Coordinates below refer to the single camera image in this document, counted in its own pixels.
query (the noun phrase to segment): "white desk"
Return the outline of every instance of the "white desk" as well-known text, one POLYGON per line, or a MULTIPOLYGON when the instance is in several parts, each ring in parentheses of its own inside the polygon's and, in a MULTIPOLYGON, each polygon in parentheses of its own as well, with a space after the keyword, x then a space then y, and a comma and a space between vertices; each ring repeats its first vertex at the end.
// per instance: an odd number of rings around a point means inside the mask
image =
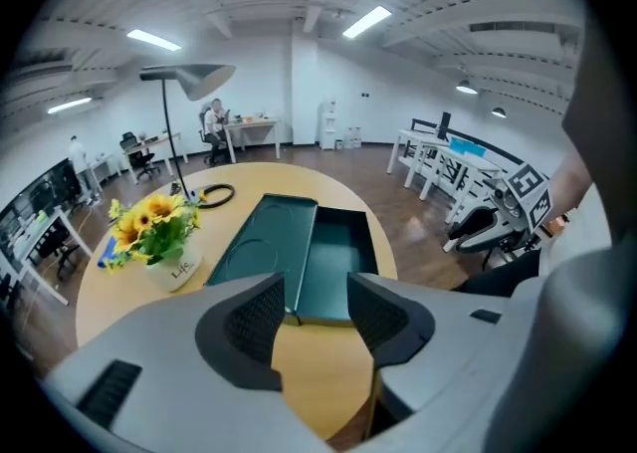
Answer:
POLYGON ((396 137, 396 141, 394 142, 394 147, 391 149, 391 155, 389 156, 389 164, 387 165, 387 173, 391 173, 394 169, 394 164, 396 159, 398 158, 398 148, 400 145, 400 140, 404 138, 405 140, 409 139, 411 141, 416 142, 416 151, 414 152, 414 157, 411 160, 411 164, 409 166, 409 172, 407 173, 407 178, 405 179, 405 187, 409 187, 411 185, 411 181, 414 178, 414 173, 420 170, 420 166, 425 158, 426 147, 429 148, 438 148, 438 147, 446 147, 449 146, 449 141, 445 141, 444 139, 440 139, 433 134, 426 134, 410 129, 399 129, 398 137, 396 137))
POLYGON ((54 298, 60 301, 60 303, 62 303, 63 305, 67 305, 69 301, 67 301, 67 299, 64 296, 62 296, 56 289, 54 289, 53 286, 50 285, 49 282, 47 282, 47 280, 45 280, 42 276, 40 276, 40 273, 38 273, 36 268, 33 267, 31 260, 29 260, 29 255, 38 244, 38 241, 40 241, 40 239, 47 232, 47 230, 49 230, 49 228, 53 226, 53 224, 56 222, 57 219, 60 219, 62 221, 64 226, 67 228, 67 230, 69 230, 69 233, 80 245, 82 250, 87 255, 89 255, 89 257, 92 257, 93 252, 89 249, 89 246, 87 246, 87 244, 82 240, 82 237, 80 237, 80 234, 76 231, 76 229, 73 228, 73 225, 69 221, 69 218, 62 211, 59 205, 56 207, 53 215, 47 218, 46 221, 43 221, 41 223, 41 226, 29 235, 28 240, 26 241, 25 244, 20 246, 19 251, 14 251, 14 255, 20 261, 20 263, 24 266, 24 268, 26 269, 26 272, 29 273, 42 288, 44 288, 54 298))
POLYGON ((95 181, 96 185, 98 186, 98 190, 102 194, 104 194, 104 191, 102 190, 102 185, 100 184, 100 180, 98 179, 98 176, 96 175, 96 170, 100 166, 105 164, 106 168, 108 169, 108 172, 106 174, 110 175, 110 166, 108 165, 108 163, 110 161, 112 162, 112 165, 114 166, 115 171, 117 172, 117 175, 121 176, 121 169, 119 167, 119 161, 117 160, 116 157, 113 157, 112 154, 104 154, 104 155, 102 155, 100 157, 97 157, 94 161, 89 163, 89 170, 91 171, 91 175, 93 176, 93 180, 95 181))
POLYGON ((237 131, 239 133, 239 137, 241 140, 241 147, 246 149, 246 140, 243 133, 243 129, 248 129, 250 127, 271 127, 275 134, 275 153, 277 155, 277 159, 281 158, 281 153, 279 151, 279 135, 277 133, 277 125, 279 120, 277 118, 255 118, 252 121, 246 122, 230 122, 226 123, 223 128, 226 131, 226 139, 228 140, 228 150, 230 150, 230 158, 232 162, 237 162, 237 158, 235 157, 235 149, 232 145, 232 132, 237 131))
POLYGON ((451 148, 442 147, 438 151, 436 161, 431 167, 430 178, 427 179, 427 182, 425 183, 420 193, 421 200, 424 200, 427 197, 427 193, 429 192, 429 189, 431 188, 432 184, 438 185, 438 181, 440 180, 440 175, 442 174, 442 171, 438 173, 438 170, 441 170, 441 166, 445 158, 448 158, 460 163, 460 168, 458 168, 457 178, 461 178, 463 166, 467 168, 467 171, 466 171, 467 181, 465 183, 465 187, 463 187, 463 189, 457 195, 455 195, 456 202, 454 203, 453 207, 451 208, 451 211, 449 211, 449 214, 445 218, 446 223, 451 223, 451 220, 454 218, 454 216, 458 212, 458 209, 462 205, 463 201, 465 200, 465 198, 467 198, 467 195, 469 194, 469 191, 471 190, 472 186, 480 178, 480 173, 484 171, 486 173, 493 174, 493 176, 496 176, 500 171, 502 171, 502 169, 496 164, 493 164, 492 162, 486 160, 484 157, 480 157, 476 154, 471 154, 471 153, 461 154, 460 152, 456 152, 455 150, 452 150, 451 148))
MULTIPOLYGON (((187 163, 188 162, 188 154, 186 154, 186 151, 184 150, 183 145, 181 144, 181 133, 180 132, 174 132, 172 134, 172 140, 173 141, 179 140, 179 148, 181 148, 181 151, 183 152, 183 162, 187 163)), ((146 150, 147 148, 163 145, 165 143, 170 145, 170 140, 168 139, 168 134, 163 134, 162 136, 160 136, 155 141, 141 142, 140 145, 136 145, 136 146, 132 146, 131 148, 127 148, 123 152, 123 158, 124 158, 126 167, 130 171, 130 175, 132 176, 132 180, 133 180, 133 182, 135 184, 138 183, 137 175, 135 175, 135 172, 133 171, 132 167, 130 166, 130 161, 128 160, 128 156, 131 155, 134 152, 138 152, 140 150, 146 150)), ((167 155, 164 156, 163 161, 166 163, 166 169, 168 170, 168 173, 172 177, 172 176, 174 176, 174 173, 172 172, 172 166, 170 165, 170 153, 171 153, 170 151, 166 152, 167 155)))

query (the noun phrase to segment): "desk lamp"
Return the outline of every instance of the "desk lamp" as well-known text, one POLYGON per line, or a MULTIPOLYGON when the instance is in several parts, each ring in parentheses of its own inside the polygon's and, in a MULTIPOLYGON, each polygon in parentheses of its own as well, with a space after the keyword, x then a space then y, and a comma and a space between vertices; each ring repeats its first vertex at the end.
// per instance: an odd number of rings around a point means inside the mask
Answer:
MULTIPOLYGON (((235 66, 226 65, 214 65, 214 64, 186 64, 177 66, 149 66, 144 67, 139 71, 139 77, 143 82, 161 81, 161 97, 163 99, 163 114, 166 120, 166 129, 168 131, 168 140, 170 142, 170 150, 177 166, 177 174, 179 175, 179 181, 181 182, 181 188, 183 189, 186 199, 189 201, 196 201, 199 189, 188 191, 186 183, 183 181, 183 175, 181 174, 181 168, 179 167, 179 160, 177 153, 175 152, 175 145, 172 141, 172 132, 170 130, 170 119, 168 118, 168 104, 166 102, 166 80, 176 80, 184 94, 191 101, 198 101, 205 98, 209 94, 212 94, 219 87, 225 84, 232 75, 235 74, 235 66)), ((203 204, 202 208, 214 208, 223 205, 228 202, 235 194, 235 188, 230 184, 215 184, 211 186, 204 186, 202 188, 205 194, 208 194, 217 189, 228 189, 230 194, 223 199, 214 202, 203 204)))

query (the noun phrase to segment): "white ceiling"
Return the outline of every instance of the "white ceiling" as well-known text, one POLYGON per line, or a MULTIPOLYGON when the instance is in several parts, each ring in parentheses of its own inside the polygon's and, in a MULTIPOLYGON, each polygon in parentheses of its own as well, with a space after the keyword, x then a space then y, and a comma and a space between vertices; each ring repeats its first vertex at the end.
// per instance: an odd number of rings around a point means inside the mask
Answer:
POLYGON ((393 15, 359 44, 418 53, 441 72, 462 76, 462 69, 485 90, 563 113, 572 93, 583 0, 48 0, 16 55, 0 100, 0 127, 15 132, 66 99, 100 97, 126 63, 157 54, 125 36, 133 28, 179 44, 211 30, 240 37, 246 24, 301 17, 306 31, 337 36, 377 5, 393 15), (470 30, 503 21, 549 23, 553 31, 470 30))

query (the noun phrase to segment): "seated person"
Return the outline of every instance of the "seated person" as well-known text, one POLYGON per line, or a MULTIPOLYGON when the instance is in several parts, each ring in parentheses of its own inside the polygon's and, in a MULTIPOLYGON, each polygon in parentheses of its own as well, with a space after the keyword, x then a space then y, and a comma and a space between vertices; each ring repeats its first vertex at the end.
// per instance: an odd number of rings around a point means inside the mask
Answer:
POLYGON ((215 99, 203 118, 204 139, 212 145, 210 160, 208 161, 209 166, 214 165, 219 144, 222 141, 228 141, 226 139, 226 131, 223 129, 224 123, 228 123, 228 115, 221 106, 221 100, 215 99))
POLYGON ((472 276, 454 291, 510 297, 524 280, 547 276, 565 260, 610 247, 610 231, 601 198, 575 150, 564 158, 551 178, 549 188, 553 207, 545 222, 568 212, 569 222, 561 234, 553 236, 539 250, 472 276))

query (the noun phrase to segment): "open box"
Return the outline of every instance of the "open box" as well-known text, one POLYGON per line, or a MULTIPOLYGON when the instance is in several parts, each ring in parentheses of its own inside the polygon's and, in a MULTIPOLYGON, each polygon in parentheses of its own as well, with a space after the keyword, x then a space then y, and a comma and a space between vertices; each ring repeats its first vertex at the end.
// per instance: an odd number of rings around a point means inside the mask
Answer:
POLYGON ((285 275, 288 323, 349 324, 347 273, 377 273, 365 213, 265 194, 206 285, 270 272, 285 275))

